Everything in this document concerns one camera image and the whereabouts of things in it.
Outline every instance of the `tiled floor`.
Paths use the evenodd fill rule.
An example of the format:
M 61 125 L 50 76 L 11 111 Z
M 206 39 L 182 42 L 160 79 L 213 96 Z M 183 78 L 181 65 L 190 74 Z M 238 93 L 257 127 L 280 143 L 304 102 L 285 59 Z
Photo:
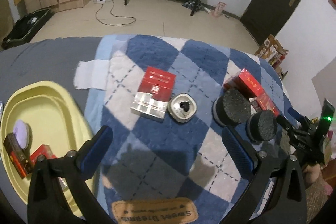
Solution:
M 190 16 L 190 10 L 181 3 L 169 0 L 114 0 L 113 13 L 132 16 L 137 21 L 128 26 L 106 26 L 95 19 L 101 4 L 91 0 L 85 7 L 56 13 L 36 34 L 31 43 L 57 37 L 102 37 L 107 34 L 164 35 L 204 41 L 244 52 L 255 53 L 256 42 L 245 27 L 234 18 L 215 18 L 205 11 Z M 130 19 L 110 15 L 111 2 L 106 2 L 98 18 L 109 24 L 130 22 Z

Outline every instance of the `power cord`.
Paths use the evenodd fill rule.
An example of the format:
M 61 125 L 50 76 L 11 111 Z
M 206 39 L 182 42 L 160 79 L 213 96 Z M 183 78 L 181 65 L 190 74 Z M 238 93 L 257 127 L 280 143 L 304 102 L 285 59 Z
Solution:
M 109 2 L 112 2 L 112 3 L 113 3 L 113 6 L 112 6 L 112 8 L 111 8 L 111 10 L 110 10 L 110 14 L 111 14 L 112 16 L 114 16 L 114 17 L 120 17 L 120 18 L 130 18 L 130 19 L 133 19 L 133 21 L 132 21 L 132 22 L 129 22 L 129 23 L 123 23 L 123 24 L 107 24 L 107 23 L 102 22 L 102 21 L 101 21 L 100 19 L 98 19 L 98 17 L 97 17 L 98 12 L 99 12 L 99 11 L 103 8 L 103 6 L 104 6 L 104 4 L 102 3 L 100 9 L 96 12 L 96 20 L 98 20 L 101 24 L 104 24 L 104 25 L 107 25 L 107 26 L 126 26 L 126 25 L 130 25 L 130 24 L 132 24 L 132 23 L 134 23 L 134 22 L 137 21 L 137 19 L 136 19 L 135 17 L 116 16 L 116 15 L 114 15 L 114 14 L 112 13 L 112 10 L 113 10 L 113 8 L 114 8 L 115 3 L 114 3 L 113 0 L 110 0 Z

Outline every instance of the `metal screw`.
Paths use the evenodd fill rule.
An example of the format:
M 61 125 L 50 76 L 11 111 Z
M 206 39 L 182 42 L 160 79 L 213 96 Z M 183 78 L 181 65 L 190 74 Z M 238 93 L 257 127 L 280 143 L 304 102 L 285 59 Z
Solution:
M 291 161 L 296 161 L 297 160 L 295 155 L 290 155 L 289 158 L 291 159 Z
M 45 155 L 39 155 L 37 161 L 44 161 L 46 159 Z
M 258 155 L 259 155 L 261 158 L 266 158 L 267 153 L 266 153 L 265 151 L 260 150 L 260 151 L 258 152 Z
M 76 154 L 77 154 L 77 151 L 76 151 L 76 150 L 70 150 L 70 151 L 66 154 L 66 156 L 69 157 L 69 158 L 72 158 L 72 157 L 76 156 Z

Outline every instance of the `black cylindrical object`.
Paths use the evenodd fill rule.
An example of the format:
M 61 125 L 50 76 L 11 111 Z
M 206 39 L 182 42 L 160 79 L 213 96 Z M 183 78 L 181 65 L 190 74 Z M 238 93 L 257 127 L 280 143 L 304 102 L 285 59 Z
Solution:
M 277 133 L 277 120 L 271 110 L 263 110 L 250 117 L 246 124 L 246 133 L 251 142 L 270 141 Z
M 229 89 L 214 102 L 212 115 L 222 127 L 236 126 L 251 116 L 251 103 L 237 89 Z

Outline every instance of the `yellow basin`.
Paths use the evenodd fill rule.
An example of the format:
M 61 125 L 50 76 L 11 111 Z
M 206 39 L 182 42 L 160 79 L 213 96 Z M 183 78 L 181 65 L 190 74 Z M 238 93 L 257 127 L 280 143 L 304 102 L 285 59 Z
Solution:
M 11 96 L 1 121 L 1 156 L 13 188 L 27 204 L 31 174 L 22 180 L 3 147 L 6 135 L 12 132 L 18 119 L 30 127 L 29 145 L 25 150 L 26 154 L 29 150 L 29 155 L 40 145 L 47 144 L 57 157 L 63 157 L 69 150 L 79 150 L 85 141 L 92 138 L 92 134 L 71 95 L 54 82 L 37 82 Z M 93 179 L 87 180 L 86 184 L 92 191 Z M 64 195 L 72 212 L 81 216 L 82 213 L 68 188 L 64 190 Z

